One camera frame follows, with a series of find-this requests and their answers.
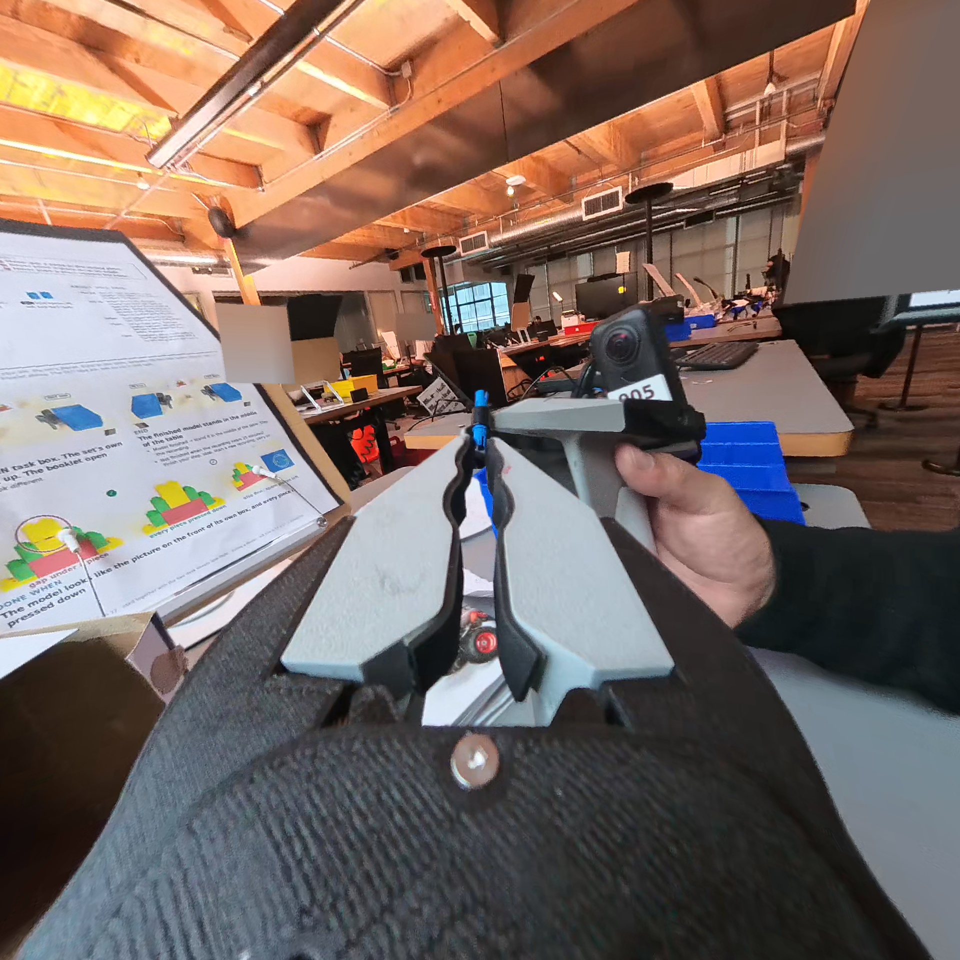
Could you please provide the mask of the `hanging ceiling light bar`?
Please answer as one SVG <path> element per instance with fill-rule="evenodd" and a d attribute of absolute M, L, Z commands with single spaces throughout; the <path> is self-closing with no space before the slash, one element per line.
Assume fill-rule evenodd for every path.
<path fill-rule="evenodd" d="M 360 1 L 294 2 L 156 143 L 146 162 L 163 170 L 187 162 L 360 5 Z"/>

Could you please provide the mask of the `lego instruction booklet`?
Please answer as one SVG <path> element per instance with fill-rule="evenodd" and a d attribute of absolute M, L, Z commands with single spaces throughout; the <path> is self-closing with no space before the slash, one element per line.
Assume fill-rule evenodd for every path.
<path fill-rule="evenodd" d="M 463 570 L 459 646 L 453 666 L 427 691 L 424 727 L 533 727 L 538 697 L 520 702 L 499 659 L 494 585 Z"/>

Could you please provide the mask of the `grey monitor back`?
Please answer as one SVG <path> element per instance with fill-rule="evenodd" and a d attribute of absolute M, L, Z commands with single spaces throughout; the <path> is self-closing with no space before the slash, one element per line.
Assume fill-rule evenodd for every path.
<path fill-rule="evenodd" d="M 801 215 L 786 304 L 958 290 L 959 3 L 870 2 Z"/>

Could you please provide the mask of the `person's right hand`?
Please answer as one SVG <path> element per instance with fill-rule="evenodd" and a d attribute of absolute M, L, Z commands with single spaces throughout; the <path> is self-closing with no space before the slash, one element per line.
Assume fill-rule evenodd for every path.
<path fill-rule="evenodd" d="M 772 545 L 724 479 L 625 443 L 614 463 L 645 498 L 656 556 L 715 615 L 736 628 L 765 605 L 776 583 Z"/>

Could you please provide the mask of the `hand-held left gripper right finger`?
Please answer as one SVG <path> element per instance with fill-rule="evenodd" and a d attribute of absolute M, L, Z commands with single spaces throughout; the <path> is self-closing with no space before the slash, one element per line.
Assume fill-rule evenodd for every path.
<path fill-rule="evenodd" d="M 572 691 L 668 677 L 675 662 L 596 512 L 505 440 L 486 444 L 500 666 L 533 724 Z"/>

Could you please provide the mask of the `short black floor lamp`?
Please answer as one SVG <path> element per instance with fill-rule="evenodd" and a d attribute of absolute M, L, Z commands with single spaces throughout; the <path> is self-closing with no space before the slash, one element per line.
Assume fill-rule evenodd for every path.
<path fill-rule="evenodd" d="M 420 251 L 438 336 L 456 332 L 455 321 L 450 318 L 449 283 L 444 262 L 455 251 L 456 247 L 449 244 L 434 244 Z"/>

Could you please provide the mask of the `black keyboard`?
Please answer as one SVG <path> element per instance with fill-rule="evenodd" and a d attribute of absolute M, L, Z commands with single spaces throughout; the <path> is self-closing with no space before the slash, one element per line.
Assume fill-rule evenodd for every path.
<path fill-rule="evenodd" d="M 712 342 L 697 347 L 674 347 L 670 356 L 679 370 L 721 373 L 739 369 L 759 348 L 758 342 Z"/>

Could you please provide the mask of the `person's right forearm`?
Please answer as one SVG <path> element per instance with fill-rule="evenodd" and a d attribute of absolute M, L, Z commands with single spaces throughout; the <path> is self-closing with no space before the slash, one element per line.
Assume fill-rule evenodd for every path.
<path fill-rule="evenodd" d="M 760 523 L 774 589 L 736 628 L 741 642 L 959 714 L 958 529 Z"/>

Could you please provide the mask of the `black computer monitor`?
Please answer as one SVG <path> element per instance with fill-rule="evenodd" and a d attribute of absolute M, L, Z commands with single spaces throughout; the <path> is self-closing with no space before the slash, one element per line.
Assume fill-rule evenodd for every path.
<path fill-rule="evenodd" d="M 639 285 L 632 273 L 591 279 L 575 287 L 578 314 L 588 321 L 601 321 L 638 304 Z"/>

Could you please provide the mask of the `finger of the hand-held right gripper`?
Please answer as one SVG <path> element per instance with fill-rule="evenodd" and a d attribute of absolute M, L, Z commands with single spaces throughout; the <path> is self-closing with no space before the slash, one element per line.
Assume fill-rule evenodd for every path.
<path fill-rule="evenodd" d="M 494 411 L 488 428 L 490 439 L 522 436 L 560 441 L 581 434 L 647 444 L 640 428 L 628 424 L 626 405 L 619 399 L 570 395 L 527 398 Z"/>

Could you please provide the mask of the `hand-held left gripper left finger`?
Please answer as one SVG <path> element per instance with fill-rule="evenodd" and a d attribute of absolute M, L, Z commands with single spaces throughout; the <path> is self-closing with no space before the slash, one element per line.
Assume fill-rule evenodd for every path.
<path fill-rule="evenodd" d="M 282 654 L 287 671 L 395 698 L 425 694 L 448 673 L 471 464 L 472 437 L 462 434 L 354 515 Z"/>

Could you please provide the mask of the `grey desk with wooden edge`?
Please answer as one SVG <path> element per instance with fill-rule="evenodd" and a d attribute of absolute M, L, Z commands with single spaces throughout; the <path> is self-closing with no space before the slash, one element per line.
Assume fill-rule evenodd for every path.
<path fill-rule="evenodd" d="M 773 422 L 785 457 L 836 458 L 848 452 L 854 426 L 796 342 L 762 342 L 734 370 L 678 376 L 706 423 Z"/>

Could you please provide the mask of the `black office chair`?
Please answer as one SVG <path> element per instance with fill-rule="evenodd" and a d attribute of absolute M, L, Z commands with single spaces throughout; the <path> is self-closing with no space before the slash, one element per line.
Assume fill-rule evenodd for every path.
<path fill-rule="evenodd" d="M 910 294 L 855 297 L 772 308 L 784 338 L 796 342 L 834 400 L 850 417 L 864 419 L 875 429 L 880 412 L 919 412 L 924 404 L 908 402 L 924 327 L 942 317 L 932 308 L 912 308 Z M 906 344 L 906 331 L 916 330 L 898 401 L 883 401 L 875 409 L 855 404 L 861 378 L 880 379 Z"/>

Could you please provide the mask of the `tall black floor lamp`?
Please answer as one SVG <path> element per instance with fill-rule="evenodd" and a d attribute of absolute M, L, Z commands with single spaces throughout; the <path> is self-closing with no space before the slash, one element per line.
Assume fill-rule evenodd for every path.
<path fill-rule="evenodd" d="M 644 249 L 643 260 L 641 262 L 639 273 L 645 282 L 644 300 L 652 302 L 656 299 L 656 285 L 646 266 L 654 264 L 653 256 L 653 207 L 654 202 L 662 200 L 669 196 L 673 191 L 674 185 L 670 181 L 660 181 L 638 186 L 630 190 L 625 195 L 625 204 L 632 207 L 641 207 L 644 214 Z"/>

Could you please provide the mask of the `brown cardboard box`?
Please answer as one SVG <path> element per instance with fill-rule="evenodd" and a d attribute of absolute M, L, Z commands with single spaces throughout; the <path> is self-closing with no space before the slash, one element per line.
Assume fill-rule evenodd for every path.
<path fill-rule="evenodd" d="M 154 612 L 2 635 L 2 958 L 90 852 L 187 669 Z"/>

